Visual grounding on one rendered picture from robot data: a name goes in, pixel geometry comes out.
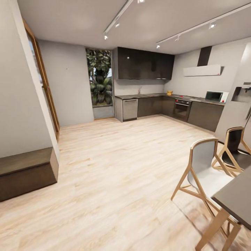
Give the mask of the microwave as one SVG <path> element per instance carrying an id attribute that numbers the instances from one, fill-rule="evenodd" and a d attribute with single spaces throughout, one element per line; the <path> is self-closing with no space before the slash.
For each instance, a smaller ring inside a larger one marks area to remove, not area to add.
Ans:
<path id="1" fill-rule="evenodd" d="M 226 103 L 228 95 L 229 91 L 209 90 L 206 93 L 205 100 Z"/>

